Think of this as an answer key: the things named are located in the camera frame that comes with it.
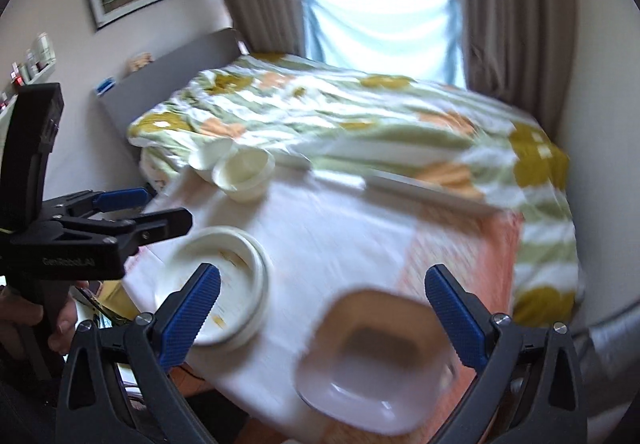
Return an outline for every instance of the bed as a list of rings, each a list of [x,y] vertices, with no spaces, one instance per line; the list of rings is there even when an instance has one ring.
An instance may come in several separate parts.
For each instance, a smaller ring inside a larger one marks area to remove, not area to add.
[[[566,320],[578,288],[564,193],[567,156],[536,121],[493,98],[291,55],[242,55],[233,30],[199,38],[101,99],[161,189],[218,135],[300,153],[314,169],[411,177],[524,217],[514,318]]]

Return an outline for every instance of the blue object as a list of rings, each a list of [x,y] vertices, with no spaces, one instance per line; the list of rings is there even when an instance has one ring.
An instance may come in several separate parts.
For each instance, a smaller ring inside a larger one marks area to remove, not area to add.
[[[121,189],[100,193],[92,202],[94,209],[102,212],[145,206],[151,196],[144,188]]]
[[[220,272],[214,265],[207,265],[206,271],[191,290],[187,291],[174,316],[162,331],[158,360],[166,372],[184,363],[187,352],[220,295]]]
[[[480,373],[488,361],[484,332],[436,265],[424,277],[424,291],[462,364]]]
[[[116,79],[111,76],[110,78],[105,79],[100,82],[100,84],[95,88],[95,93],[98,97],[102,96],[105,92],[112,89],[116,85]]]
[[[306,56],[464,88],[457,0],[303,0]]]

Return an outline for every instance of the blue gripper pad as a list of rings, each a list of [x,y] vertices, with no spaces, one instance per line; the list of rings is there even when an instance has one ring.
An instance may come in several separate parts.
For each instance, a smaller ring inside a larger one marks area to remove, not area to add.
[[[462,364],[480,373],[488,361],[484,332],[459,296],[459,294],[468,293],[465,293],[457,282],[460,292],[455,291],[439,267],[444,266],[434,265],[424,277],[424,291],[427,299]]]
[[[121,189],[100,193],[92,202],[92,206],[102,212],[119,211],[145,206],[149,200],[151,196],[144,188]]]
[[[154,338],[159,347],[158,360],[168,372],[184,363],[187,352],[220,295],[220,272],[211,264],[200,264],[197,271],[177,293],[171,293],[156,312],[159,331]]]

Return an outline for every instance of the bottle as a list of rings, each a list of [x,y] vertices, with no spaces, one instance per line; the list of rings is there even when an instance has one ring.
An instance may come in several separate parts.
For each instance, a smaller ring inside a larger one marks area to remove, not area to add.
[[[55,62],[56,54],[53,52],[53,45],[51,45],[51,40],[47,33],[40,33],[38,35],[34,48],[37,59],[42,65],[40,70],[44,69],[50,63]]]
[[[31,79],[27,66],[24,63],[18,63],[18,70],[20,71],[20,76],[22,76],[22,81],[27,83]]]
[[[38,61],[31,49],[27,50],[27,71],[29,71],[30,79],[34,79],[36,74],[41,71],[38,66]]]

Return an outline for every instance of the wall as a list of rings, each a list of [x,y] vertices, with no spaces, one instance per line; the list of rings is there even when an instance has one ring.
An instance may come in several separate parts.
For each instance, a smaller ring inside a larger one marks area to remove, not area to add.
[[[149,51],[159,57],[228,24],[222,0],[164,0],[98,32],[86,0],[11,0],[0,18],[0,85],[6,84],[11,63],[22,60],[37,34],[46,31],[57,58],[49,81],[60,82],[65,98],[45,196],[141,183],[92,88],[108,76],[123,76],[132,55]]]
[[[640,12],[633,0],[580,0],[574,75],[559,144],[587,284],[578,322],[640,297]]]

